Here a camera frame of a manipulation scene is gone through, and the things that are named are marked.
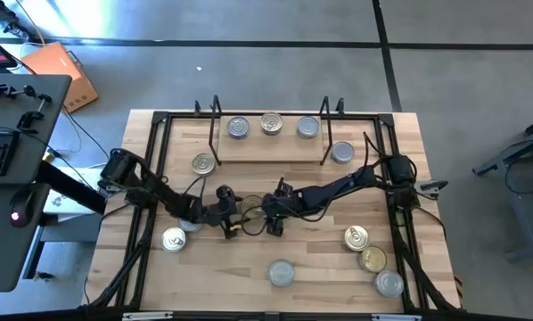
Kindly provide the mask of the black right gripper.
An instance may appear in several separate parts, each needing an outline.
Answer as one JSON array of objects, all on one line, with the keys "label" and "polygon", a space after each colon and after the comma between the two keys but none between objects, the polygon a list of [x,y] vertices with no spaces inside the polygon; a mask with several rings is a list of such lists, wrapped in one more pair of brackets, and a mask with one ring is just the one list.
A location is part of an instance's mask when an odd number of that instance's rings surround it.
[{"label": "black right gripper", "polygon": [[285,193],[265,195],[266,232],[272,236],[283,234],[283,219],[301,217],[307,212],[303,198],[299,193]]}]

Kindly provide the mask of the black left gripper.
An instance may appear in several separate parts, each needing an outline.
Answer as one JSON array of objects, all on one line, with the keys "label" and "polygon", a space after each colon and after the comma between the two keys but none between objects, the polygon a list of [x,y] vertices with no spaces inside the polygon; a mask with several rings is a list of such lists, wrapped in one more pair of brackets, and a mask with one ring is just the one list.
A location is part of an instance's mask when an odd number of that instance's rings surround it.
[{"label": "black left gripper", "polygon": [[233,224],[227,223],[232,215],[238,213],[238,203],[242,201],[242,198],[227,198],[220,199],[217,203],[205,205],[202,211],[202,222],[210,226],[218,226],[223,222],[223,233],[225,239],[231,239],[234,237]]}]

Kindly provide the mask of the gold-lid tuna can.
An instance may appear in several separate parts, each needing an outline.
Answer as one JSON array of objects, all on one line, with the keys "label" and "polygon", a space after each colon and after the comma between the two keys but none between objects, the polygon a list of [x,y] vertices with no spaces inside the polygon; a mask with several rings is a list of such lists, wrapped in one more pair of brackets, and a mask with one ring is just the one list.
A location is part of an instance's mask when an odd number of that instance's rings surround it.
[{"label": "gold-lid tuna can", "polygon": [[371,273],[380,273],[387,266],[385,252],[377,246],[368,246],[358,254],[360,267]]},{"label": "gold-lid tuna can", "polygon": [[258,195],[248,195],[240,205],[241,214],[247,219],[262,218],[265,213],[261,208],[262,198]]}]

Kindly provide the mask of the Bumble Bee light tuna can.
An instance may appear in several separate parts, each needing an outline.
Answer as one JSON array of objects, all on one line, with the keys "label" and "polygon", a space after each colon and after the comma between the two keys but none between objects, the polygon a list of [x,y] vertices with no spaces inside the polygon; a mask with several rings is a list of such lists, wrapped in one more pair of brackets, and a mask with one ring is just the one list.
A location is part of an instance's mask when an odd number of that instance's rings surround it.
[{"label": "Bumble Bee light tuna can", "polygon": [[339,164],[346,164],[353,160],[355,149],[352,144],[340,141],[332,145],[331,158]]},{"label": "Bumble Bee light tuna can", "polygon": [[268,279],[277,287],[292,285],[295,278],[294,266],[284,259],[278,259],[271,263],[268,269]]}]

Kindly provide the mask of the pull-tab tuna can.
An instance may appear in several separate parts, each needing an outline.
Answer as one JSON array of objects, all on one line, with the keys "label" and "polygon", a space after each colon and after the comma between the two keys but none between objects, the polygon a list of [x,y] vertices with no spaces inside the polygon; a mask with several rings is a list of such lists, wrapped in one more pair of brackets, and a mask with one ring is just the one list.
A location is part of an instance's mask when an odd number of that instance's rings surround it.
[{"label": "pull-tab tuna can", "polygon": [[164,251],[179,252],[187,243],[185,231],[179,227],[168,228],[161,236],[161,247]]},{"label": "pull-tab tuna can", "polygon": [[199,153],[192,159],[192,170],[200,177],[212,175],[215,168],[215,158],[209,153]]},{"label": "pull-tab tuna can", "polygon": [[343,242],[352,251],[363,251],[369,246],[370,237],[363,227],[350,226],[344,232]]},{"label": "pull-tab tuna can", "polygon": [[283,128],[282,116],[277,112],[266,112],[261,116],[260,126],[265,135],[276,136]]}]

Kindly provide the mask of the silver-lid tuna can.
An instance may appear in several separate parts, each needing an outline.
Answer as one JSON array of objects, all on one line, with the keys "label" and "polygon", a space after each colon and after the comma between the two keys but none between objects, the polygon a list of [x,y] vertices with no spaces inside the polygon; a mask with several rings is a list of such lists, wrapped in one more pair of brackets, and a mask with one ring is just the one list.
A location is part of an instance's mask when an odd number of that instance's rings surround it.
[{"label": "silver-lid tuna can", "polygon": [[297,121],[297,135],[303,139],[311,139],[317,136],[319,132],[319,122],[311,116],[301,117]]},{"label": "silver-lid tuna can", "polygon": [[202,229],[202,223],[193,223],[188,220],[179,218],[178,227],[181,228],[186,233],[196,233]]},{"label": "silver-lid tuna can", "polygon": [[388,298],[400,297],[405,290],[404,279],[392,270],[382,270],[378,273],[373,280],[373,286],[379,294]]},{"label": "silver-lid tuna can", "polygon": [[227,133],[232,139],[244,139],[250,132],[250,123],[244,117],[233,117],[227,122]]}]

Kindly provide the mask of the white printed box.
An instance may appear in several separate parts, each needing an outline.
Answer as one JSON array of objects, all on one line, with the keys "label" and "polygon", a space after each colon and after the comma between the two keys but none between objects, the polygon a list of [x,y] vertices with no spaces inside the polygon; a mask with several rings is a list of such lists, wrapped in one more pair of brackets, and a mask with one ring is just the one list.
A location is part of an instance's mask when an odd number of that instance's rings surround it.
[{"label": "white printed box", "polygon": [[[92,187],[98,194],[102,193],[98,185],[98,181],[101,179],[100,168],[76,168],[73,170],[69,167],[59,167],[59,170],[85,187]],[[100,197],[100,201],[101,208],[98,210],[92,210],[70,197],[51,189],[47,196],[43,213],[51,216],[58,216],[62,219],[81,215],[92,215],[98,212],[103,213],[106,203],[103,195]]]}]

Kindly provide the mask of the black computer mouse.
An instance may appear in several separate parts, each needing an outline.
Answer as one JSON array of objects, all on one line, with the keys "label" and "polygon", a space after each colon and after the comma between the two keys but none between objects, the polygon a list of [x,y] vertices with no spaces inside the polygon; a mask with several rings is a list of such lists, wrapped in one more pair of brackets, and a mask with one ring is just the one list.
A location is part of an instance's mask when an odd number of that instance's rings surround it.
[{"label": "black computer mouse", "polygon": [[13,227],[27,226],[34,216],[33,190],[25,188],[19,190],[10,201],[10,223]]}]

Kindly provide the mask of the black desk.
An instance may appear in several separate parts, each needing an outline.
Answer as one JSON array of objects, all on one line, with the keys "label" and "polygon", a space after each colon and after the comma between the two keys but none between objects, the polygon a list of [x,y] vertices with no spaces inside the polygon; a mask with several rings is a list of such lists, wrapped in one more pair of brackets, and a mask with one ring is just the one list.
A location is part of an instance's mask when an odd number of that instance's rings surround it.
[{"label": "black desk", "polygon": [[[43,107],[44,118],[33,123],[37,132],[28,136],[19,135],[8,169],[0,176],[0,292],[12,291],[20,280],[48,188],[41,185],[34,191],[31,197],[34,216],[24,227],[11,224],[11,199],[19,190],[34,181],[47,149],[46,145],[62,111],[70,83],[71,77],[67,75],[0,73],[0,85],[6,84],[16,90],[32,86],[37,94],[52,98],[52,101]],[[22,114],[37,111],[39,106],[40,101],[37,98],[26,95],[19,95],[15,99],[0,97],[0,130],[15,129]]]}]

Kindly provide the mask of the orange box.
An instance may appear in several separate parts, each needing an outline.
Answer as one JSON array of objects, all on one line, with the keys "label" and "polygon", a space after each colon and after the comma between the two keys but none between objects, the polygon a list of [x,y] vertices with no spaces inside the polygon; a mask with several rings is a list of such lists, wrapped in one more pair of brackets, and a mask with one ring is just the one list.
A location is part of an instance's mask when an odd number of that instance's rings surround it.
[{"label": "orange box", "polygon": [[74,112],[99,98],[78,59],[61,43],[51,43],[21,58],[37,74],[67,75],[71,82],[64,105]]}]

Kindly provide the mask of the grey metal stand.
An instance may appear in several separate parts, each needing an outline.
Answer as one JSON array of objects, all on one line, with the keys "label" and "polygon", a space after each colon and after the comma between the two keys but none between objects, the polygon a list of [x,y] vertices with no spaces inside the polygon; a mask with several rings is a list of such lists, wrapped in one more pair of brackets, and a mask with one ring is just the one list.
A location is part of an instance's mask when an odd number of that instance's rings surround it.
[{"label": "grey metal stand", "polygon": [[533,259],[533,124],[521,139],[472,169],[481,177],[495,171],[502,177],[506,194],[525,239],[525,245],[507,254],[510,261]]}]

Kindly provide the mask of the black power strip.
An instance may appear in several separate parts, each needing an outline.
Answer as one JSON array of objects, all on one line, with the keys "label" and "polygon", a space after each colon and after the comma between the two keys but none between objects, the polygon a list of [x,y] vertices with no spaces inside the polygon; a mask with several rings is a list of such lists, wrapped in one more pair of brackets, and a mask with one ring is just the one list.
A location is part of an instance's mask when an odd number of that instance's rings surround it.
[{"label": "black power strip", "polygon": [[16,13],[10,10],[3,0],[0,0],[0,26],[4,33],[11,33],[24,41],[32,38],[32,34],[21,24]]}]

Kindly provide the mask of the wooden shelf with black frame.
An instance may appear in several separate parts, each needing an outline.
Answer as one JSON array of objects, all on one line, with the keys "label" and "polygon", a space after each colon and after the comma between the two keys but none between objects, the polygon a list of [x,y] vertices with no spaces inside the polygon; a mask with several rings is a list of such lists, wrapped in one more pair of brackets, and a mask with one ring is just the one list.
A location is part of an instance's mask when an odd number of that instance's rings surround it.
[{"label": "wooden shelf with black frame", "polygon": [[[276,136],[265,135],[260,126],[261,116],[266,112],[277,112],[282,116],[283,128]],[[331,112],[329,98],[315,113],[284,114],[280,111],[232,112],[221,109],[218,97],[210,105],[209,150],[216,164],[223,163],[303,163],[317,162],[323,165],[333,145],[332,118],[343,118],[344,100],[341,98]],[[297,135],[297,121],[311,116],[319,122],[316,137],[303,139]],[[244,117],[250,123],[250,132],[244,139],[232,139],[227,133],[227,122],[233,117]]]}]

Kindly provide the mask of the silver edge bracket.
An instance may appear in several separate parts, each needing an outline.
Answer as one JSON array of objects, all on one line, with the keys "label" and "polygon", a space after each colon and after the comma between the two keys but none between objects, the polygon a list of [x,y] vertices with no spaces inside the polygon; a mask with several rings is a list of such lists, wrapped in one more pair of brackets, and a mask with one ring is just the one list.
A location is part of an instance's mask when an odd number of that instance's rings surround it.
[{"label": "silver edge bracket", "polygon": [[372,321],[422,321],[422,316],[406,314],[372,314]]},{"label": "silver edge bracket", "polygon": [[139,311],[124,313],[121,321],[159,321],[172,320],[173,311]]}]

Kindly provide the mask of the black metal rig frame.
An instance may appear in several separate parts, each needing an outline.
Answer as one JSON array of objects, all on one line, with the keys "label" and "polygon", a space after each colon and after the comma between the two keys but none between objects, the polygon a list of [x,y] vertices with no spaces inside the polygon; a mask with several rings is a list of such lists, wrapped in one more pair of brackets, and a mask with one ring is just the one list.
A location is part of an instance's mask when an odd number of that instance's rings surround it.
[{"label": "black metal rig frame", "polygon": [[[332,118],[333,142],[355,146],[355,159],[346,165],[326,160],[312,163],[221,164],[206,181],[199,181],[192,158],[209,150],[210,116],[188,111],[133,110],[129,114],[122,145],[144,154],[152,149],[152,165],[161,169],[171,187],[202,194],[213,202],[220,185],[236,194],[274,191],[281,177],[290,185],[326,184],[360,167],[378,153],[365,149],[369,136],[382,152],[401,152],[418,168],[422,180],[430,175],[418,120],[413,113],[351,112]],[[146,226],[152,226],[150,245],[133,265],[122,288],[124,302],[139,310],[170,310],[175,315],[204,312],[300,313],[397,313],[415,307],[419,293],[409,265],[401,260],[392,241],[392,214],[386,194],[376,188],[350,194],[334,202],[316,223],[300,219],[285,222],[283,235],[251,237],[238,234],[226,240],[221,229],[204,227],[188,239],[177,253],[164,251],[161,236],[176,224],[163,208],[137,212],[125,207],[123,196],[107,203],[110,212],[102,222],[83,302],[101,304],[101,294],[123,266]],[[387,254],[388,266],[406,275],[407,293],[385,298],[373,288],[373,276],[346,249],[347,227],[364,227],[372,243]],[[288,260],[295,278],[288,287],[277,287],[268,279],[268,269],[278,259]]]}]

